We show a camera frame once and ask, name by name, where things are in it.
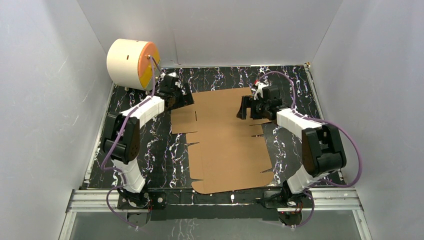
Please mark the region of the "brown cardboard box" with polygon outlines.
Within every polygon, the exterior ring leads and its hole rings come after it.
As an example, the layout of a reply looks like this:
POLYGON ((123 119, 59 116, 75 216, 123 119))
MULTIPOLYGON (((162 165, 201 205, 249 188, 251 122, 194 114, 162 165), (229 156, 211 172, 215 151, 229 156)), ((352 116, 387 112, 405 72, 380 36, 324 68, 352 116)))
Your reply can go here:
POLYGON ((236 117, 248 87, 193 93, 194 104, 172 110, 171 129, 185 134, 189 176, 200 194, 264 187, 274 179, 263 135, 266 119, 236 117))

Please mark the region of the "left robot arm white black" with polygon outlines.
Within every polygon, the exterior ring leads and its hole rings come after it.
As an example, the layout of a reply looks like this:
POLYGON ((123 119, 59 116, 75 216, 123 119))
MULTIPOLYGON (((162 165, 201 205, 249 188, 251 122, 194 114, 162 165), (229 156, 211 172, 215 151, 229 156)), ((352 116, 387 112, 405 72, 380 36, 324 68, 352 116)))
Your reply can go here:
POLYGON ((100 168, 104 172, 117 172, 122 185, 116 190, 130 206, 145 208, 152 201, 137 161, 141 127, 165 111, 193 103, 189 85, 182 83, 177 74, 172 72, 162 74, 158 87, 140 103, 106 116, 101 141, 101 150, 105 157, 100 168))

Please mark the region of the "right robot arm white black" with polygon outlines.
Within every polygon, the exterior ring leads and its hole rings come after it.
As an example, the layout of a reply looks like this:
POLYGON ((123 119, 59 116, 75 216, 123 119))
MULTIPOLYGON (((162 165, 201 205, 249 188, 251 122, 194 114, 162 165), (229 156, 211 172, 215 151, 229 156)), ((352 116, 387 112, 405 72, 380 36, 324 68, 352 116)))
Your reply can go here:
POLYGON ((346 166, 347 159, 339 129, 331 124, 308 120, 296 110, 283 106, 276 86, 259 83, 254 95, 244 95, 237 118, 267 119, 291 132, 302 143, 302 165, 285 180, 279 192, 265 192, 258 204, 265 208, 300 207, 309 188, 346 166))

